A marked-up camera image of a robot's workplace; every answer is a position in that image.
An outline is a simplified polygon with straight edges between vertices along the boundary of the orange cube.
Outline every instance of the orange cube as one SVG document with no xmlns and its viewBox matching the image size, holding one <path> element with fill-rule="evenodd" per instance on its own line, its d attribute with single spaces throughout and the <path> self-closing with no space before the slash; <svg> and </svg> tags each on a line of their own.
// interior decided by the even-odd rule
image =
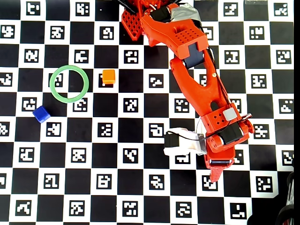
<svg viewBox="0 0 300 225">
<path fill-rule="evenodd" d="M 103 84 L 114 84 L 116 82 L 116 74 L 114 69 L 104 69 L 102 72 Z"/>
</svg>

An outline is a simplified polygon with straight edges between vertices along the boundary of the black and white checkerboard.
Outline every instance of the black and white checkerboard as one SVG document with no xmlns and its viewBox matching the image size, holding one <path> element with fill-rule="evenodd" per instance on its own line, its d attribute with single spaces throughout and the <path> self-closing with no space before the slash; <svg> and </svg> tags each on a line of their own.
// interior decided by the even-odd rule
<svg viewBox="0 0 300 225">
<path fill-rule="evenodd" d="M 230 98 L 255 127 L 217 183 L 203 157 L 164 155 L 163 133 L 195 130 L 198 116 L 170 71 L 173 53 L 131 41 L 123 7 L 0 0 L 0 225 L 245 225 L 259 213 L 274 221 L 293 170 L 293 2 L 188 2 Z M 74 104 L 55 100 L 48 83 L 67 64 L 90 80 Z M 103 85 L 112 68 L 116 83 Z M 203 66 L 189 72 L 206 84 Z M 63 72 L 55 85 L 70 98 L 83 82 Z M 52 115 L 43 124 L 32 115 L 40 105 Z"/>
</svg>

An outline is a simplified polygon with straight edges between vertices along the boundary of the blue cube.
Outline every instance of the blue cube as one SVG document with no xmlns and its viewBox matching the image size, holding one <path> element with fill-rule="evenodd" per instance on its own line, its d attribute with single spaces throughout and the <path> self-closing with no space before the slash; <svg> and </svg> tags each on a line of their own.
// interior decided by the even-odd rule
<svg viewBox="0 0 300 225">
<path fill-rule="evenodd" d="M 40 106 L 39 108 L 37 108 L 36 110 L 34 110 L 33 112 L 34 117 L 40 122 L 43 123 L 45 122 L 47 119 L 50 118 L 50 114 L 47 112 L 47 110 L 43 107 Z"/>
</svg>

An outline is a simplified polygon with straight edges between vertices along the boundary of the green plastic ring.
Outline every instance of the green plastic ring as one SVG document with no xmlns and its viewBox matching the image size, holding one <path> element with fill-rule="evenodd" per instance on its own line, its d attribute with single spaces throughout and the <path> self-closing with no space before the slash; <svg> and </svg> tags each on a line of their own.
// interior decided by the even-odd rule
<svg viewBox="0 0 300 225">
<path fill-rule="evenodd" d="M 55 89 L 55 78 L 57 77 L 57 75 L 60 72 L 62 72 L 64 70 L 73 70 L 73 71 L 76 71 L 77 73 L 79 73 L 81 75 L 81 77 L 83 79 L 83 88 L 82 88 L 82 91 L 76 97 L 72 97 L 72 98 L 63 97 L 59 93 L 57 93 L 57 91 Z M 62 66 L 62 67 L 58 68 L 52 74 L 52 76 L 50 78 L 49 85 L 50 85 L 51 93 L 53 94 L 53 96 L 57 100 L 59 100 L 60 102 L 63 102 L 63 103 L 72 103 L 72 102 L 76 102 L 76 101 L 82 99 L 83 96 L 88 92 L 88 89 L 89 89 L 89 78 L 88 78 L 88 76 L 86 75 L 86 73 L 84 72 L 83 69 L 81 69 L 81 68 L 79 68 L 77 66 L 65 65 L 65 66 Z"/>
</svg>

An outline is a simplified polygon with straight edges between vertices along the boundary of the small block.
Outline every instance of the small block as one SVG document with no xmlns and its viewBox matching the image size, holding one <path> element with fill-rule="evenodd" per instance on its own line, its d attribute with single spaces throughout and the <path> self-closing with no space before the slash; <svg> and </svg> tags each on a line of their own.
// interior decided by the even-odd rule
<svg viewBox="0 0 300 225">
<path fill-rule="evenodd" d="M 47 112 L 47 110 L 43 107 L 40 106 L 39 108 L 37 108 L 36 110 L 34 110 L 33 112 L 34 117 L 40 122 L 43 123 L 45 122 L 47 119 L 50 118 L 50 114 Z"/>
<path fill-rule="evenodd" d="M 102 72 L 102 82 L 104 84 L 114 84 L 116 82 L 116 75 L 114 69 L 104 69 Z"/>
</svg>

